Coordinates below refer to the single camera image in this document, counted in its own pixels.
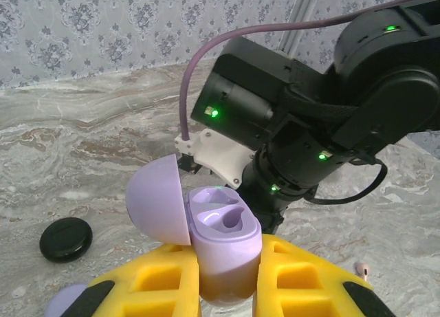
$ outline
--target purple cable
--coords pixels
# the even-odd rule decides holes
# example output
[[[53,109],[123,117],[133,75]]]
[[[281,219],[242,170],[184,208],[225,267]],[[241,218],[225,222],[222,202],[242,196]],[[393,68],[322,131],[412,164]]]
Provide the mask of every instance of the purple cable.
[[[188,97],[188,88],[190,84],[191,76],[197,63],[203,58],[203,56],[211,50],[216,45],[232,39],[237,36],[243,36],[253,33],[261,32],[280,32],[284,30],[310,30],[314,28],[323,28],[329,26],[340,25],[342,23],[348,23],[354,18],[360,16],[367,11],[379,10],[381,8],[387,8],[388,6],[393,6],[401,2],[414,1],[414,0],[394,0],[378,6],[373,6],[367,9],[359,10],[350,14],[344,14],[330,19],[316,20],[316,21],[304,21],[300,23],[271,23],[267,25],[257,25],[246,28],[240,28],[238,30],[233,30],[231,32],[226,32],[222,35],[218,35],[211,41],[207,42],[203,47],[201,47],[195,55],[191,58],[188,66],[185,69],[184,76],[180,85],[180,99],[179,99],[179,116],[180,116],[180,131],[182,140],[189,140],[189,130],[188,130],[188,119],[186,110],[186,99]]]

